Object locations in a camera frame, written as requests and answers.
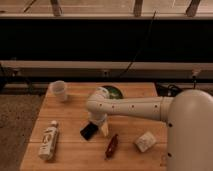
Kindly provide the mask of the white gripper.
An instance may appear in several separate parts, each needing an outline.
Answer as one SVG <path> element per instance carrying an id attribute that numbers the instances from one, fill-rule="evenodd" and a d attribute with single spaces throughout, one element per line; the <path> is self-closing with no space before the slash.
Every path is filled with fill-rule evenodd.
<path id="1" fill-rule="evenodd" d="M 109 125 L 108 121 L 106 121 L 107 115 L 106 114 L 89 114 L 89 121 L 93 124 L 100 126 L 100 130 L 104 137 L 107 137 L 109 135 Z"/>

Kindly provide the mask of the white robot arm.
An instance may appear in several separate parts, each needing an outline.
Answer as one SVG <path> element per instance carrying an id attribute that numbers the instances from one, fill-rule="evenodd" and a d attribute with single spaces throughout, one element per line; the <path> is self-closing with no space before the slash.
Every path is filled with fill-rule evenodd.
<path id="1" fill-rule="evenodd" d="M 88 98 L 90 121 L 107 115 L 162 121 L 167 124 L 167 171 L 213 171 L 213 96 L 197 89 L 175 97 L 111 99 L 98 87 Z"/>

